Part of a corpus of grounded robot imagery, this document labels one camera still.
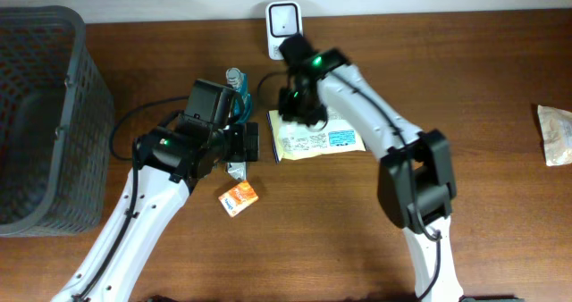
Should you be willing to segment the teal mouthwash bottle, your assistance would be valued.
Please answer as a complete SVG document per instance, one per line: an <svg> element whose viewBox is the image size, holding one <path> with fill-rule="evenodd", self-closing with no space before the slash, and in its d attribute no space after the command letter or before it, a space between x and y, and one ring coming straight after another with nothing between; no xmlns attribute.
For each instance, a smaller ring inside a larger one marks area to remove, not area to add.
<svg viewBox="0 0 572 302"><path fill-rule="evenodd" d="M244 104L244 109L240 110L240 101L235 102L233 116L240 115L238 123L246 123L252 112L252 97L248 91L248 76L238 68L229 68L225 76L227 84L240 94Z"/></svg>

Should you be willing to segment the yellow snack bag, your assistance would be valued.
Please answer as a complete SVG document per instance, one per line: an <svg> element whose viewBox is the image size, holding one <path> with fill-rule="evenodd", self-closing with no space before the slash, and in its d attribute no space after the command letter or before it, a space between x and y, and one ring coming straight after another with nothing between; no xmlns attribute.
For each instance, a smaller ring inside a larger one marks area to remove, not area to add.
<svg viewBox="0 0 572 302"><path fill-rule="evenodd" d="M273 136L275 162L300 160L319 155L366 151L366 145L357 131L333 109L327 110L328 122L319 122L308 128L295 122L286 122L277 110L267 113Z"/></svg>

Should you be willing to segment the silver triangular snack packet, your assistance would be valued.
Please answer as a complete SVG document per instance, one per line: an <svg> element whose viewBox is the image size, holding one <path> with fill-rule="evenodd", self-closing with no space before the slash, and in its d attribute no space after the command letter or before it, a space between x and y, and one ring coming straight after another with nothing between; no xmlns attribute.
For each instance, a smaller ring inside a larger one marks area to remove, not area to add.
<svg viewBox="0 0 572 302"><path fill-rule="evenodd" d="M247 163L227 163L226 172L238 182L243 182L247 179Z"/></svg>

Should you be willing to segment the orange white small box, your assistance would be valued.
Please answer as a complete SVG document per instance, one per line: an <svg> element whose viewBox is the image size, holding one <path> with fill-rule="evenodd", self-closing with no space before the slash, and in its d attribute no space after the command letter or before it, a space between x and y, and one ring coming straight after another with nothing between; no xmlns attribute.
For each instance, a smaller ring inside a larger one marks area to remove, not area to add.
<svg viewBox="0 0 572 302"><path fill-rule="evenodd" d="M218 197L223 209L230 217L235 217L248 206L258 200L258 195L249 184L244 180Z"/></svg>

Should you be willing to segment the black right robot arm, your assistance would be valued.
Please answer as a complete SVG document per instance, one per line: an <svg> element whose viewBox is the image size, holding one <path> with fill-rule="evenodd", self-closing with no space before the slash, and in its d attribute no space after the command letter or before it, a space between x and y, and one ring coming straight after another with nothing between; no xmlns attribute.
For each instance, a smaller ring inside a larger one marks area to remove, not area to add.
<svg viewBox="0 0 572 302"><path fill-rule="evenodd" d="M294 85L279 95L279 114L308 127L333 109L357 131L379 164L377 197L403 231L420 301L464 296L450 246L452 200L457 187L450 144L438 130L404 119L367 83L337 48L315 50L302 35L279 46Z"/></svg>

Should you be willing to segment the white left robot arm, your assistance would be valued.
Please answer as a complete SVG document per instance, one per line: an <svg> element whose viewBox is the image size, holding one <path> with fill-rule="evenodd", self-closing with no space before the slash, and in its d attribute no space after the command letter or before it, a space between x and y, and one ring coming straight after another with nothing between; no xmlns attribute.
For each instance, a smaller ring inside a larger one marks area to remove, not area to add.
<svg viewBox="0 0 572 302"><path fill-rule="evenodd" d="M183 110L135 138L131 169L110 218L56 301L126 301L156 242L198 182L218 164L255 162L257 124L242 122L241 93L196 80Z"/></svg>

